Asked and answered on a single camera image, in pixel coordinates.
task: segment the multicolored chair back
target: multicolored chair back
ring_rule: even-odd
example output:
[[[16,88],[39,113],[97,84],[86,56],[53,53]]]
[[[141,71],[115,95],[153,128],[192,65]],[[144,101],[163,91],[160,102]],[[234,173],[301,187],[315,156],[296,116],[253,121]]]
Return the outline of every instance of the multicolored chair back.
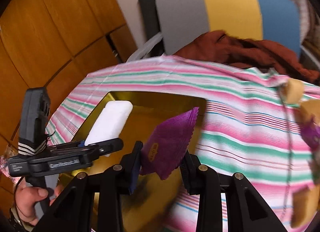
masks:
[[[291,0],[156,0],[164,49],[172,55],[203,33],[276,41],[300,56],[299,13]]]

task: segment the yellow label on wrapper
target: yellow label on wrapper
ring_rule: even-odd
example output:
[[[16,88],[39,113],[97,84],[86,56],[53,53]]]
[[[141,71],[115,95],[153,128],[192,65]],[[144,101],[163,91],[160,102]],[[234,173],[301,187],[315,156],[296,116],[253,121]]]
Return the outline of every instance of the yellow label on wrapper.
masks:
[[[158,153],[158,147],[159,147],[159,144],[156,142],[151,146],[151,149],[150,149],[149,155],[148,155],[148,159],[150,162],[154,161],[156,154]]]

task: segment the striped tablecloth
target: striped tablecloth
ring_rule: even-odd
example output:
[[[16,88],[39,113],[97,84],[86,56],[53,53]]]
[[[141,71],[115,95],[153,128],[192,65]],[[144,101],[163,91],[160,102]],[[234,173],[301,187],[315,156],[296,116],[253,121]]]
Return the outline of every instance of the striped tablecloth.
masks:
[[[262,74],[222,64],[182,60],[174,56],[120,64],[90,73],[53,114],[47,132],[50,144],[69,142],[81,124],[110,91],[152,91],[207,99],[202,136],[197,146],[201,163],[217,172],[242,172],[289,231],[292,193],[313,184],[309,147],[295,118],[298,105],[284,106],[278,86],[287,76]],[[306,83],[304,100],[320,98],[320,88]],[[166,228],[196,229],[199,197],[184,191]],[[223,200],[224,231],[227,231]]]

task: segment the rust-colored clothing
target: rust-colored clothing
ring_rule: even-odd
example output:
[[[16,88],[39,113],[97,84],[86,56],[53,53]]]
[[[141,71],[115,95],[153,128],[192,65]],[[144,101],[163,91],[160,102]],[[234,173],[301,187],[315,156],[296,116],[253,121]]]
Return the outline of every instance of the rust-colored clothing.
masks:
[[[303,68],[296,54],[277,42],[236,39],[224,31],[202,34],[175,53],[192,60],[211,61],[236,68],[275,68],[279,74],[319,85],[320,73]]]

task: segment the purple snack package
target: purple snack package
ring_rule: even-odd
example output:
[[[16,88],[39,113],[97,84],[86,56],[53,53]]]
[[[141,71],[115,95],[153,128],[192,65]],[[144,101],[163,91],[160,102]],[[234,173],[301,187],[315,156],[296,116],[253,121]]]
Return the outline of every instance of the purple snack package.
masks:
[[[312,118],[311,121],[305,124],[301,128],[301,136],[306,144],[309,145],[311,150],[314,152],[319,148],[320,144],[320,126],[314,122]]]
[[[199,107],[159,124],[141,150],[141,175],[156,172],[167,179],[184,157],[196,125]]]

